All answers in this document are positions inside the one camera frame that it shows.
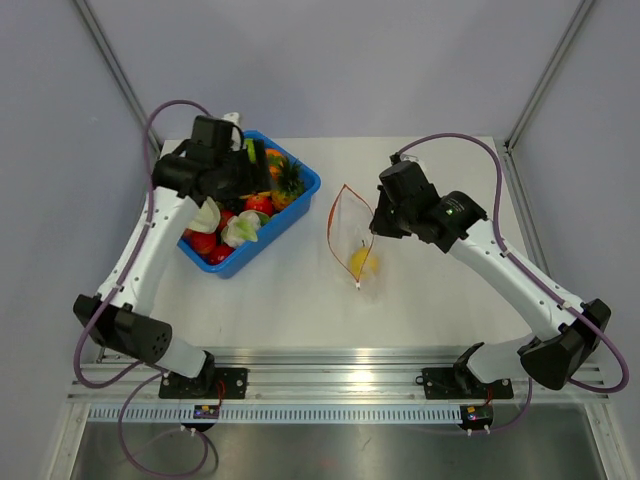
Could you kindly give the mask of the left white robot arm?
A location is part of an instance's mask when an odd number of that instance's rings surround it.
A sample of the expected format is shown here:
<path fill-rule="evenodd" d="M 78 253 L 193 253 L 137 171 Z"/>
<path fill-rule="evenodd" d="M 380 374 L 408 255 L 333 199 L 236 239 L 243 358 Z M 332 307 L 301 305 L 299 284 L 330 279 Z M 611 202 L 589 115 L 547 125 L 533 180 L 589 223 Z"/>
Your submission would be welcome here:
<path fill-rule="evenodd" d="M 216 389 L 213 355 L 176 336 L 151 313 L 169 255 L 201 207 L 270 184 L 265 148 L 246 146 L 239 118 L 197 116 L 191 136 L 152 165 L 145 205 L 117 264 L 94 295 L 74 302 L 83 326 L 76 356 L 92 340 L 160 370 L 195 398 Z"/>

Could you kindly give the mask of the clear zip top bag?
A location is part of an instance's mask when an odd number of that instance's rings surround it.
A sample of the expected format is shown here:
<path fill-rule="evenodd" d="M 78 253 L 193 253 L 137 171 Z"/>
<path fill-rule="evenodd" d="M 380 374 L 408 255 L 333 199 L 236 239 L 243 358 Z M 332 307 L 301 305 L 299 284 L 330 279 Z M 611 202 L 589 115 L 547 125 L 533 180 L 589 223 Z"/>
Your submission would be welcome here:
<path fill-rule="evenodd" d="M 331 260 L 333 279 L 359 301 L 373 303 L 382 289 L 383 256 L 376 236 L 369 226 L 374 211 L 369 203 L 348 184 L 343 184 L 329 210 L 326 243 Z M 351 255 L 361 247 L 368 247 L 380 259 L 377 275 L 356 279 L 349 271 Z"/>

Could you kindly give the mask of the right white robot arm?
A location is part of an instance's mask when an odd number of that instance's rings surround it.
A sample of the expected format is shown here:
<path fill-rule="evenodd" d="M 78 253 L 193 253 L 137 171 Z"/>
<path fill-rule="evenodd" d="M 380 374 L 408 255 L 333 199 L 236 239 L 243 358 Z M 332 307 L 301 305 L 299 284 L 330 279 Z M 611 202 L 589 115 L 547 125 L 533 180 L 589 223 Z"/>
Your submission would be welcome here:
<path fill-rule="evenodd" d="M 600 299 L 564 290 L 495 233 L 486 212 L 468 195 L 439 196 L 422 168 L 400 161 L 379 176 L 373 234 L 415 235 L 476 272 L 525 320 L 533 336 L 498 344 L 476 343 L 454 363 L 454 384 L 476 396 L 488 384 L 526 374 L 560 390 L 595 351 L 598 331 L 611 317 Z"/>

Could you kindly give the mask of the yellow lemon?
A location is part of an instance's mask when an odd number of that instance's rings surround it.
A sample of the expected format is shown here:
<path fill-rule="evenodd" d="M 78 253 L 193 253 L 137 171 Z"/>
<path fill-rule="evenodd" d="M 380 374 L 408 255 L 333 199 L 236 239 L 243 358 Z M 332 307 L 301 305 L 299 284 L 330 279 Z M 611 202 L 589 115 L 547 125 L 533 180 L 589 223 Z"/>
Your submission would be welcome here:
<path fill-rule="evenodd" d="M 368 247 L 361 247 L 351 255 L 348 267 L 356 279 L 362 280 L 378 274 L 380 259 Z"/>

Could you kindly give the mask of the green lettuce head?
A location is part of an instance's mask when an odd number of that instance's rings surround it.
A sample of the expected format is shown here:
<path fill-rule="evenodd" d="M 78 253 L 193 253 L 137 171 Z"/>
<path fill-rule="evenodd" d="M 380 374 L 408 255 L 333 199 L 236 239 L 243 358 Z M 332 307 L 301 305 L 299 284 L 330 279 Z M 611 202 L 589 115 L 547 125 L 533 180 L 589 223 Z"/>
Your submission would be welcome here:
<path fill-rule="evenodd" d="M 220 219 L 221 214 L 217 203 L 211 197 L 207 197 L 188 228 L 194 232 L 212 234 L 216 232 Z"/>

